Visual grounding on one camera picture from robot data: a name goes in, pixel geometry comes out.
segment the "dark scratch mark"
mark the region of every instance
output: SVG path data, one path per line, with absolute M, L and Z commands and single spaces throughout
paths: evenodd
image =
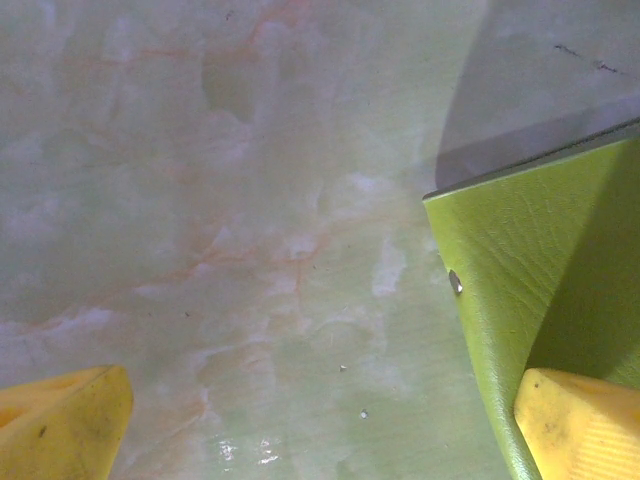
M 562 45 L 561 43 L 559 43 L 558 45 L 554 45 L 554 47 L 556 50 L 561 51 L 562 53 L 567 53 L 569 55 L 571 55 L 572 57 L 577 57 L 577 58 L 582 58 L 582 55 L 580 55 L 578 52 L 576 52 L 575 50 L 571 50 L 570 48 L 568 48 L 565 45 Z
M 584 60 L 584 61 L 588 61 L 589 60 L 588 58 L 582 56 L 581 54 L 579 54 L 575 50 L 571 50 L 569 47 L 567 47 L 566 45 L 563 45 L 561 43 L 558 43 L 557 45 L 554 45 L 553 48 L 555 50 L 558 50 L 559 52 L 565 53 L 567 55 L 571 55 L 572 57 L 576 57 L 576 58 L 579 58 L 579 59 Z M 593 60 L 592 59 L 592 60 L 589 61 L 589 63 L 596 70 L 603 70 L 603 71 L 609 72 L 609 73 L 617 73 L 618 75 L 625 75 L 625 76 L 629 75 L 628 73 L 623 72 L 622 70 L 619 70 L 619 69 L 617 69 L 615 67 L 610 67 L 609 65 L 607 65 L 602 60 Z
M 622 72 L 619 72 L 617 68 L 611 68 L 602 60 L 594 60 L 592 62 L 592 65 L 598 70 L 606 70 L 607 72 L 611 72 L 611 73 L 622 73 Z

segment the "metal rivet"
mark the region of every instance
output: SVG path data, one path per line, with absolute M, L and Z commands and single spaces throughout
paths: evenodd
M 460 295 L 462 293 L 462 282 L 460 282 L 460 277 L 453 270 L 449 270 L 449 282 L 451 283 L 451 288 L 456 292 L 456 295 Z

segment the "lime green object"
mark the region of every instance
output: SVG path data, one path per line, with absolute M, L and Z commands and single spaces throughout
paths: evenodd
M 528 367 L 640 387 L 640 140 L 425 200 L 478 386 L 517 479 L 540 478 L 513 416 Z

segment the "green leather panel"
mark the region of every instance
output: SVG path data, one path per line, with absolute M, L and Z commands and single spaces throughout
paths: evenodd
M 640 140 L 425 201 L 510 471 L 539 473 L 512 406 L 528 367 L 640 387 Z

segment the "yellow plastic piece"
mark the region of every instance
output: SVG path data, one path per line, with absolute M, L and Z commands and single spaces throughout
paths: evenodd
M 530 369 L 514 414 L 544 480 L 640 479 L 640 391 Z
M 106 479 L 132 408 L 119 366 L 0 390 L 0 479 Z

